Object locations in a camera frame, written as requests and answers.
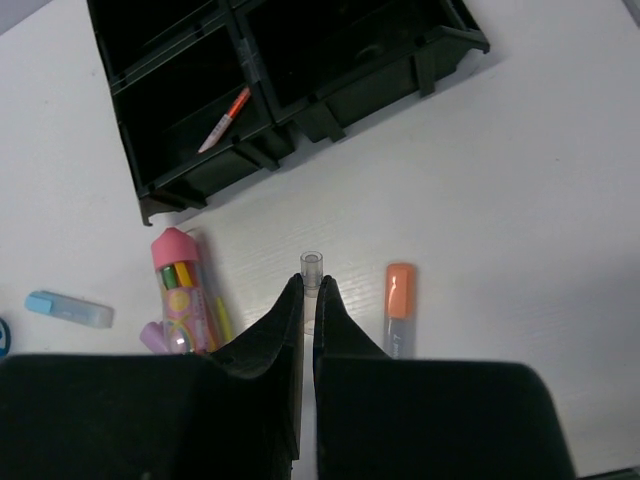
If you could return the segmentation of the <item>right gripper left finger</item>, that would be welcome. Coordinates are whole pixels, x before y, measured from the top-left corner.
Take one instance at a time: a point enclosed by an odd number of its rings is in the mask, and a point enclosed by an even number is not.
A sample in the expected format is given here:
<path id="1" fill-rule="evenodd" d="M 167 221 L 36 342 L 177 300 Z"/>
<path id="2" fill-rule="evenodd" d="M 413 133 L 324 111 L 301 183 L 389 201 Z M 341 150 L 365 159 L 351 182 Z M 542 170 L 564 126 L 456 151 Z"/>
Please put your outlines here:
<path id="1" fill-rule="evenodd" d="M 210 354 L 13 355 L 5 479 L 287 479 L 300 454 L 303 297 Z"/>

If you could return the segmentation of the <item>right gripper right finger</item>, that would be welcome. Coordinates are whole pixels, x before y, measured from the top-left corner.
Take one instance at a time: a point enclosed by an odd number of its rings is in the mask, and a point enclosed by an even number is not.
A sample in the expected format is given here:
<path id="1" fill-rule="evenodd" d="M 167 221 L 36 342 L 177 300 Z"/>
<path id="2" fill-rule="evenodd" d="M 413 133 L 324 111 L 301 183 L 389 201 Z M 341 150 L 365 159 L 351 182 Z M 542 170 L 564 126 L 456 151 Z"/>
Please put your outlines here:
<path id="1" fill-rule="evenodd" d="M 394 360 L 326 277 L 313 343 L 322 479 L 572 479 L 552 396 L 512 362 Z"/>

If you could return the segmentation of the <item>yellow slim highlighter pen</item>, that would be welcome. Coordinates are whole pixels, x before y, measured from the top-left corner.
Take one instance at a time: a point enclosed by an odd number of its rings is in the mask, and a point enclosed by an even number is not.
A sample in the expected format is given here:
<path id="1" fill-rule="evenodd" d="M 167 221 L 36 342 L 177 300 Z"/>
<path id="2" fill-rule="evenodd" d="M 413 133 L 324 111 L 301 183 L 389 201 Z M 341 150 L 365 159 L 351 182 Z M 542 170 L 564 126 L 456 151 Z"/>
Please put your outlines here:
<path id="1" fill-rule="evenodd" d="M 225 344 L 227 344 L 233 339 L 232 322 L 230 321 L 224 301 L 220 296 L 215 299 L 215 306 L 217 310 L 221 339 Z"/>

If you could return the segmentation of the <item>orange slim highlighter pen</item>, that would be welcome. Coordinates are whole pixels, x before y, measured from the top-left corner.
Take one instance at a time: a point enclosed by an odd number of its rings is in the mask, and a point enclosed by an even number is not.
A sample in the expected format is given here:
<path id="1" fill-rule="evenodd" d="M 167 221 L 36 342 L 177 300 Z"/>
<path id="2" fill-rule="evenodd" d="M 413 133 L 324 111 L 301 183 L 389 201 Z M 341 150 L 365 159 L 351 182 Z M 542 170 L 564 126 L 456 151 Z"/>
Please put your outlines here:
<path id="1" fill-rule="evenodd" d="M 200 145 L 197 153 L 204 153 L 219 143 L 223 135 L 226 133 L 239 112 L 244 108 L 251 98 L 251 90 L 248 86 L 244 87 L 226 113 L 217 122 L 213 130 L 209 133 L 204 142 Z"/>

